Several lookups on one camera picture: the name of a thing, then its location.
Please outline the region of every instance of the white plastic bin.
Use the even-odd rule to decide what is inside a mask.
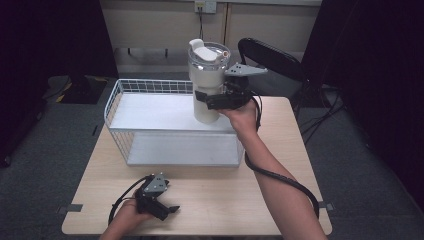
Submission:
[[[243,147],[227,117],[197,121],[192,83],[119,79],[104,118],[128,165],[237,167]]]

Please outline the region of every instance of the chair backrest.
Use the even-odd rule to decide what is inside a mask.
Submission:
[[[246,57],[263,67],[293,80],[306,82],[300,62],[288,53],[253,38],[243,38],[238,42],[241,63]]]

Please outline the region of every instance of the black curtain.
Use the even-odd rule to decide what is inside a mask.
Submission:
[[[302,62],[424,209],[424,2],[323,0]]]
[[[98,0],[1,1],[0,44],[0,161],[35,119],[50,77],[118,78]]]

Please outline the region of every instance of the hand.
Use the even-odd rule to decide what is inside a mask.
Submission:
[[[148,212],[137,212],[137,201],[135,199],[125,200],[100,239],[120,239],[136,229],[142,222],[152,218],[154,216]]]
[[[217,111],[230,119],[231,125],[239,136],[256,134],[256,105],[253,100],[235,110],[220,109]]]

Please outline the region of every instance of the wall outlet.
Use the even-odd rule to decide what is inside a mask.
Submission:
[[[215,1],[195,1],[194,12],[199,12],[202,9],[202,13],[216,13],[216,2]]]

